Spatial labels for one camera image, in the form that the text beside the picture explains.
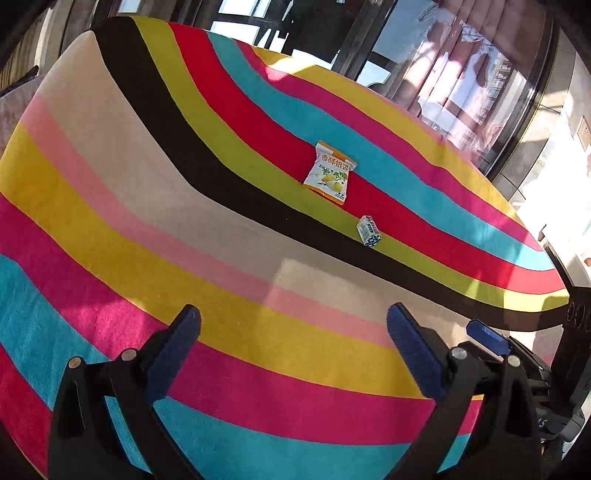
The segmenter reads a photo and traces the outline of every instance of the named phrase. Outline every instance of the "beige stripe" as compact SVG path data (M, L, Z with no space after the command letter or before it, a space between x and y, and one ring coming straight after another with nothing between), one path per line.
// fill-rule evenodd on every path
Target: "beige stripe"
M195 191L117 88L94 34L85 33L70 48L79 51L59 60L39 92L66 137L130 212L202 253L327 306L383 323L388 307L402 301L450 345L466 339L463 316ZM83 68L75 62L79 58Z

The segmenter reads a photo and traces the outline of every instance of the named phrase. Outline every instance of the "teal stripe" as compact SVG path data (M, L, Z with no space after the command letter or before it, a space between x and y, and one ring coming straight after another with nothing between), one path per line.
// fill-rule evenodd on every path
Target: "teal stripe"
M72 299L70 308L75 309L77 301L83 298ZM50 409L69 358L80 355L88 363L107 360L53 309L18 264L2 255L0 343ZM379 479L408 448L408 444L342 446L275 437L225 423L170 398L155 407L183 452L209 480ZM109 409L130 461L147 469L116 403L109 402ZM456 439L442 468L457 462L467 437Z
M434 227L520 267L540 271L554 268L544 251L533 250L464 210L325 111L273 88L250 66L234 40L213 33L209 38L223 67L243 93L287 131L312 145L322 140L351 155L359 162L356 174Z

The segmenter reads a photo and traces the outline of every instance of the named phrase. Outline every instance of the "yellow stripe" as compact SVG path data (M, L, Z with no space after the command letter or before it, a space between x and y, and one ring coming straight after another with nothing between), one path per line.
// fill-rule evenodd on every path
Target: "yellow stripe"
M238 176L293 209L316 218L356 241L358 219L309 189L246 145L209 107L184 64L174 33L167 23L135 17L160 75L184 118L215 153ZM549 294L526 294L490 285L459 273L396 239L383 235L378 251L471 299L522 312L540 312L565 305L566 290Z
M480 172L466 164L451 148L437 142L425 130L427 127L408 118L392 102L356 82L306 60L295 59L264 48L253 47L253 50L267 66L314 83L347 101L406 140L429 163L445 168L467 189L523 225L513 207Z
M422 398L396 350L245 300L127 240L78 196L20 125L0 162L0 190L88 272L162 322L185 304L196 305L203 318L199 341L216 350L315 384Z

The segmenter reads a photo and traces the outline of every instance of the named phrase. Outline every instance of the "black stripe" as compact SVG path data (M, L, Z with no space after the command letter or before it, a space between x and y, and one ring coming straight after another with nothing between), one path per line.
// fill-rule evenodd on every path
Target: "black stripe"
M176 169L203 195L293 240L489 326L534 331L562 323L566 306L541 313L516 312L470 299L251 185L225 167L186 122L133 19L112 18L95 29L95 34L103 60L127 101Z

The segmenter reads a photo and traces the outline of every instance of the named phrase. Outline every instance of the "striped tablecloth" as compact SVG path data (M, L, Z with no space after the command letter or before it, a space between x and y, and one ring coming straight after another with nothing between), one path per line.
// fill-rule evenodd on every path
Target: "striped tablecloth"
M342 207L301 185L318 140L358 162ZM68 48L0 192L0 419L43 473L67 360L139 347L186 303L202 334L157 411L203 475L234 480L393 467L433 409L386 333L394 302L449 345L470 318L536 330L566 308L510 205L416 119L320 67L159 20L115 18Z

